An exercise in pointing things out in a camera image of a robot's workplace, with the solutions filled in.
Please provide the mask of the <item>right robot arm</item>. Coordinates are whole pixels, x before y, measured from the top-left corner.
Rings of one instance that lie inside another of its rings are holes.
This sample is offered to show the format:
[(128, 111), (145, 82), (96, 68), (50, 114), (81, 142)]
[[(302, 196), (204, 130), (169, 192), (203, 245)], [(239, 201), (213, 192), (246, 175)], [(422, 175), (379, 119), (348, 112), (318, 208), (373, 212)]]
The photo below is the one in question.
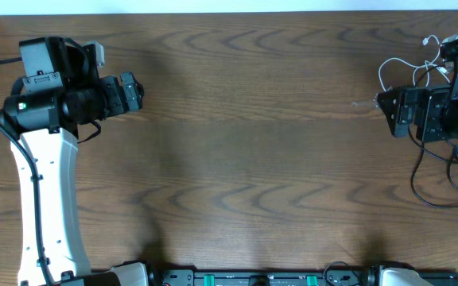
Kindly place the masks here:
[(420, 149), (420, 154), (428, 153), (426, 144), (437, 141), (457, 143), (447, 158), (439, 160), (450, 170), (458, 164), (458, 34), (439, 42), (436, 58), (422, 65), (423, 78), (428, 79), (432, 70), (442, 75), (451, 74), (445, 85), (431, 87), (420, 85), (421, 79), (413, 77), (410, 85), (388, 87), (375, 96), (375, 106), (386, 117), (390, 132), (394, 137), (409, 137)]

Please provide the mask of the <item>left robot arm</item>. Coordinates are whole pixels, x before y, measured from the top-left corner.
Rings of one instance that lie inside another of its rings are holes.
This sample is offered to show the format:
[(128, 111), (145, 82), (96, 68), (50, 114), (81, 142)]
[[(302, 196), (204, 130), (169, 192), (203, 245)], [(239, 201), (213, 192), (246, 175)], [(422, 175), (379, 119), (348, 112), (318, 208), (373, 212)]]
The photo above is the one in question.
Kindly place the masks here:
[(25, 75), (0, 110), (21, 192), (20, 285), (145, 285), (140, 263), (93, 272), (76, 202), (78, 128), (140, 110), (144, 87), (130, 72), (99, 76), (103, 46), (63, 37), (19, 44)]

